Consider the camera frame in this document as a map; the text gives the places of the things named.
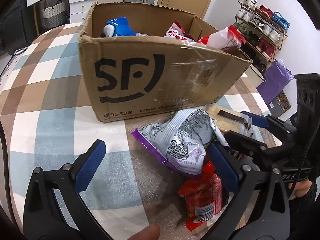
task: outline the metal bolt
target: metal bolt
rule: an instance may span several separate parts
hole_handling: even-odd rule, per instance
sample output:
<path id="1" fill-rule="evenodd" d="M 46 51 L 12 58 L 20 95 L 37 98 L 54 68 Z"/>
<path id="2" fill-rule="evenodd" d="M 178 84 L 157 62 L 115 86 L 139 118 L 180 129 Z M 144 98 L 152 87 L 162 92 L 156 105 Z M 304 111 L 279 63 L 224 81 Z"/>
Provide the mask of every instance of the metal bolt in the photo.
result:
<path id="1" fill-rule="evenodd" d="M 67 163 L 67 164 L 63 165 L 63 166 L 62 166 L 62 169 L 63 169 L 64 171 L 70 170 L 70 169 L 71 169 L 71 164 Z"/>
<path id="2" fill-rule="evenodd" d="M 41 171 L 41 168 L 40 167 L 36 167 L 34 170 L 33 170 L 33 173 L 39 173 Z"/>
<path id="3" fill-rule="evenodd" d="M 273 172 L 274 172 L 275 174 L 280 174 L 280 170 L 279 170 L 278 168 L 274 168 L 274 169 L 273 169 Z"/>
<path id="4" fill-rule="evenodd" d="M 243 166 L 242 166 L 242 169 L 243 169 L 244 171 L 251 171 L 251 167 L 250 167 L 250 165 L 248 165 L 248 164 L 243 165 Z"/>

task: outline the desk leg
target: desk leg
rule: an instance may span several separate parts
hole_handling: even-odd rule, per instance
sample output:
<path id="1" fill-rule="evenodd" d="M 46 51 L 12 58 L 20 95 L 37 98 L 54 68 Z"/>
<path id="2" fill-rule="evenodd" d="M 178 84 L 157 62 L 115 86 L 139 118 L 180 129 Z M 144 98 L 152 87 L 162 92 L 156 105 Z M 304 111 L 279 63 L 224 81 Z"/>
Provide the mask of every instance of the desk leg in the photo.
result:
<path id="1" fill-rule="evenodd" d="M 35 18 L 36 32 L 39 37 L 40 34 L 39 34 L 39 27 L 38 27 L 38 20 L 37 20 L 36 4 L 35 3 L 33 4 L 33 17 Z"/>

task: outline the table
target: table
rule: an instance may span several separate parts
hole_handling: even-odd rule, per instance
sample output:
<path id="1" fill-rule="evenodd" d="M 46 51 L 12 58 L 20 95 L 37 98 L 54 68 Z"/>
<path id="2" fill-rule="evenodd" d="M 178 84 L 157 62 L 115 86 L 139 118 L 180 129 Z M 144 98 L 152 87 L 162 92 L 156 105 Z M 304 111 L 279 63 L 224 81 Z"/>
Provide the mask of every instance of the table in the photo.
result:
<path id="1" fill-rule="evenodd" d="M 80 195 L 103 228 L 115 240 L 125 240 L 156 223 L 161 227 L 160 239 L 199 239 L 215 219 L 188 231 L 184 199 L 177 195 L 186 179 L 160 165 L 131 135 L 139 126 L 166 121 L 171 113 L 99 122 L 79 65 L 77 36 L 81 28 L 81 23 L 64 25 L 39 36 L 13 62 L 12 72 L 0 86 L 0 119 L 10 153 L 12 204 L 20 228 L 33 169 L 59 169 L 73 163 L 96 139 L 102 139 L 107 154 Z M 268 113 L 246 75 L 218 104 L 236 111 Z M 268 132 L 255 127 L 254 133 L 269 147 L 275 146 Z M 66 220 L 76 227 L 59 191 L 56 196 Z M 2 186 L 0 200 L 4 205 Z"/>

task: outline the barcode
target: barcode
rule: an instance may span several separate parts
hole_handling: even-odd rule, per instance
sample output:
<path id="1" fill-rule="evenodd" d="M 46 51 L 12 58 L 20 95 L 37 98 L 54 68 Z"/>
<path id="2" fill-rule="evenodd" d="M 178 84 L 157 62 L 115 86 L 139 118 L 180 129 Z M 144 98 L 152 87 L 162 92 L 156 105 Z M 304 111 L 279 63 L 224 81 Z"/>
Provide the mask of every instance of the barcode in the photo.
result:
<path id="1" fill-rule="evenodd" d="M 212 218 L 215 213 L 215 206 L 214 202 L 210 205 L 207 205 L 205 207 L 196 207 L 195 206 L 195 211 L 196 211 L 196 216 L 201 222 L 205 222 Z"/>

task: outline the red and white snack package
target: red and white snack package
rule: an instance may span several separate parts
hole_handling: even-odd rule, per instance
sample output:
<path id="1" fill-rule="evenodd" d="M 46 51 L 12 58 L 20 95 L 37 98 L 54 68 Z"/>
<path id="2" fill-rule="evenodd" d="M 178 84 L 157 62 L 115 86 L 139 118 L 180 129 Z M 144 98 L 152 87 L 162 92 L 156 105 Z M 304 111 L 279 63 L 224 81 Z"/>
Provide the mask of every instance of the red and white snack package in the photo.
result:
<path id="1" fill-rule="evenodd" d="M 166 32 L 164 37 L 175 38 L 177 40 L 188 42 L 195 42 L 195 40 L 184 31 L 184 29 L 177 21 L 174 21 L 174 23 L 171 25 L 170 29 Z"/>
<path id="2" fill-rule="evenodd" d="M 193 231 L 221 211 L 228 198 L 223 190 L 225 189 L 222 188 L 221 179 L 215 173 L 212 162 L 202 167 L 200 180 L 189 179 L 179 189 L 178 194 L 185 197 L 189 212 L 187 229 Z"/>
<path id="3" fill-rule="evenodd" d="M 201 44 L 211 46 L 215 49 L 224 48 L 240 48 L 246 43 L 244 36 L 238 30 L 230 25 L 222 31 L 211 34 L 210 36 L 204 37 L 198 41 Z"/>

